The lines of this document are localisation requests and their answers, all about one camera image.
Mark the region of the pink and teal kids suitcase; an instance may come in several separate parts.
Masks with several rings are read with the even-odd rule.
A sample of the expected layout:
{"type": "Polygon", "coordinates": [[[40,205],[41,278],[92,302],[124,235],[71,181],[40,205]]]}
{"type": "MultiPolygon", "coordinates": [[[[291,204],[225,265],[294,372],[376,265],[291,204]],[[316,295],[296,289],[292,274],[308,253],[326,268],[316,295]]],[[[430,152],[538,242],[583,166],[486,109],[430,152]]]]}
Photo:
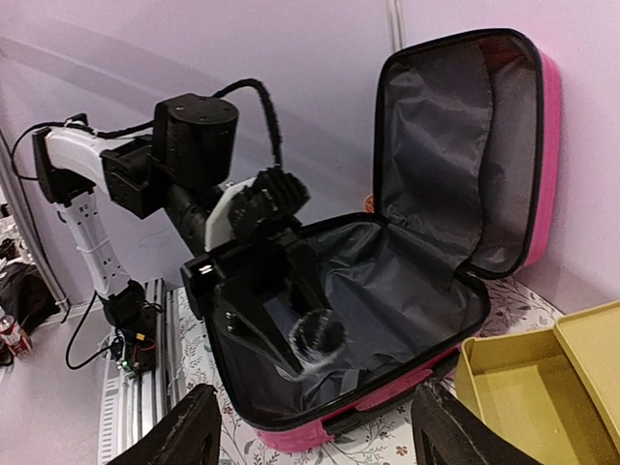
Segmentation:
{"type": "MultiPolygon", "coordinates": [[[[291,377],[204,316],[224,389],[262,432],[317,420],[353,429],[403,402],[490,311],[488,280],[543,255],[553,216],[562,84],[553,60],[509,28],[410,46],[378,81],[373,213],[301,225],[344,351],[291,377]]],[[[265,309],[290,333],[283,299],[265,309]]]]}

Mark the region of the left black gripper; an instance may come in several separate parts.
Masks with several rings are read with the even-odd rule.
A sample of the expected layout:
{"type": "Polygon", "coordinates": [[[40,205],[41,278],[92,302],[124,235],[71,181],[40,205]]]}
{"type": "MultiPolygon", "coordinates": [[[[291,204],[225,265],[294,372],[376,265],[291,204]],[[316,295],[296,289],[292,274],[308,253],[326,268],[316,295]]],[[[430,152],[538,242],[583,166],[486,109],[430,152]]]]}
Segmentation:
{"type": "Polygon", "coordinates": [[[196,298],[213,296],[212,319],[226,336],[296,377],[302,365],[261,299],[288,295],[299,315],[328,309],[316,254],[300,241],[300,223],[257,243],[205,251],[205,223],[223,193],[210,189],[202,204],[180,186],[167,191],[165,210],[194,255],[181,268],[184,285],[196,298]]]}

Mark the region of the left metal wall post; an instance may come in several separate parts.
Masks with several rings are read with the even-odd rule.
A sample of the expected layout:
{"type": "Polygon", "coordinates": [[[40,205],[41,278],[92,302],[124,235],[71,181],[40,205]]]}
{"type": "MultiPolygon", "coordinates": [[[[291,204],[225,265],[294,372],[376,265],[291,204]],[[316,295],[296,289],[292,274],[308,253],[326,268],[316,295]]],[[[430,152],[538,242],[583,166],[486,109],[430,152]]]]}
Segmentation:
{"type": "Polygon", "coordinates": [[[403,2],[401,0],[385,1],[387,14],[387,30],[392,52],[406,46],[406,25],[403,2]]]}

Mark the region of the yellow and white storage box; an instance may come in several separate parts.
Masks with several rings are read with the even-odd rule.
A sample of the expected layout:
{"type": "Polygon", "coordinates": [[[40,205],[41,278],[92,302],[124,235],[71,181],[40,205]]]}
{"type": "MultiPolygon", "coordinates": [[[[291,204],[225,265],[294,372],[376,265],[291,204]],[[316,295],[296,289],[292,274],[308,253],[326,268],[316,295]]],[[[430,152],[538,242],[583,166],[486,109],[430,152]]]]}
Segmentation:
{"type": "Polygon", "coordinates": [[[619,304],[553,327],[472,337],[457,398],[493,433],[541,464],[619,461],[619,304]]]}

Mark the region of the orange patterned ceramic bowl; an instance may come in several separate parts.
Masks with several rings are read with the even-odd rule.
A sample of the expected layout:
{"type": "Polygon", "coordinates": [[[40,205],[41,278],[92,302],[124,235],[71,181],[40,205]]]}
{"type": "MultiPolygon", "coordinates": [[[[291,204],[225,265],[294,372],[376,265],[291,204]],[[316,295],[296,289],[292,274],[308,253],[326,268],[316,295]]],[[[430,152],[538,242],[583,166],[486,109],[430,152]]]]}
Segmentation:
{"type": "Polygon", "coordinates": [[[375,211],[373,195],[369,195],[365,198],[363,203],[363,211],[366,213],[373,213],[375,211]]]}

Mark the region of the floral white tablecloth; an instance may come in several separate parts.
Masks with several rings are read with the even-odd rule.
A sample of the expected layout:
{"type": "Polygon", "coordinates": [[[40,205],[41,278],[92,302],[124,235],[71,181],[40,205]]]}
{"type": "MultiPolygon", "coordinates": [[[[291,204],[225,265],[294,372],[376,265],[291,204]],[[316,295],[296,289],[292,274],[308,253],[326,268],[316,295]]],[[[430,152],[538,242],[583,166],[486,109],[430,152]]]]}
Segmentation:
{"type": "MultiPolygon", "coordinates": [[[[517,334],[553,326],[562,312],[518,281],[507,278],[486,285],[491,310],[480,336],[517,334]]],[[[222,464],[414,464],[417,461],[411,404],[343,433],[329,434],[317,420],[287,432],[262,432],[233,407],[211,351],[204,323],[192,313],[182,288],[168,292],[166,305],[174,319],[171,335],[178,348],[175,365],[182,385],[191,390],[211,385],[221,412],[222,464]]]]}

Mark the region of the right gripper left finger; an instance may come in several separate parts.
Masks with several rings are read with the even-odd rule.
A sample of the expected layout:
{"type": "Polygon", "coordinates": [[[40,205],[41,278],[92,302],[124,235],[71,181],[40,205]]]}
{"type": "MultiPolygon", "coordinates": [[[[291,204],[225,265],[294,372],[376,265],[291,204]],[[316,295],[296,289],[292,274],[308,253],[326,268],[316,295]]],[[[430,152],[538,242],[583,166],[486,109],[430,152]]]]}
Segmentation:
{"type": "Polygon", "coordinates": [[[212,385],[194,386],[150,432],[109,464],[218,464],[222,418],[216,393],[212,385]]]}

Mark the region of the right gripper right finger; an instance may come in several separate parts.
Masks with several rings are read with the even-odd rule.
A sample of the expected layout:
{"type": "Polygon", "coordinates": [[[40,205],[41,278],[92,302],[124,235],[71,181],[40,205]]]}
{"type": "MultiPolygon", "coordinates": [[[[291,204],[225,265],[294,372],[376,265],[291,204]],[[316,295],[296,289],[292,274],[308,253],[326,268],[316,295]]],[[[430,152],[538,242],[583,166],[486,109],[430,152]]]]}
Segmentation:
{"type": "Polygon", "coordinates": [[[439,381],[416,387],[411,404],[418,464],[535,464],[491,431],[439,381]]]}

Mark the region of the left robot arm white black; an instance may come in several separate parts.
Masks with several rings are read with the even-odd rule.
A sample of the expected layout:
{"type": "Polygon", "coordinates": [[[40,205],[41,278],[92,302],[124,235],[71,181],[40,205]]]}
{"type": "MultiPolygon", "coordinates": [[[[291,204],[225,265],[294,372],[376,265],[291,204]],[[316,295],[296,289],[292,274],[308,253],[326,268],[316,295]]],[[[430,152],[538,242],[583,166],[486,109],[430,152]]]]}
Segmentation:
{"type": "Polygon", "coordinates": [[[326,361],[312,330],[285,333],[265,303],[285,300],[312,329],[328,307],[297,212],[304,184],[282,168],[281,139],[270,98],[261,101],[272,165],[225,186],[238,109],[223,93],[188,93],[157,104],[152,121],[104,133],[84,114],[37,127],[33,149],[39,185],[68,225],[115,330],[114,360],[127,373],[154,369],[156,308],[114,251],[97,207],[98,193],[145,219],[167,213],[197,262],[184,268],[198,316],[298,378],[326,361]]]}

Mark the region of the aluminium front rail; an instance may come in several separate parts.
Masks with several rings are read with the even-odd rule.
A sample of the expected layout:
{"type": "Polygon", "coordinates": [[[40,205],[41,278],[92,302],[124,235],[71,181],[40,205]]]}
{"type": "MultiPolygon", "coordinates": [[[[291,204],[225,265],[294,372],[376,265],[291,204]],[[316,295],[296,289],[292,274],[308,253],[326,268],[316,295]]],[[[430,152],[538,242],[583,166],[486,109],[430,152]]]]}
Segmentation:
{"type": "Polygon", "coordinates": [[[101,402],[97,462],[107,464],[152,428],[186,394],[179,337],[177,291],[162,279],[145,284],[157,315],[158,346],[152,371],[130,375],[111,360],[106,364],[101,402]]]}

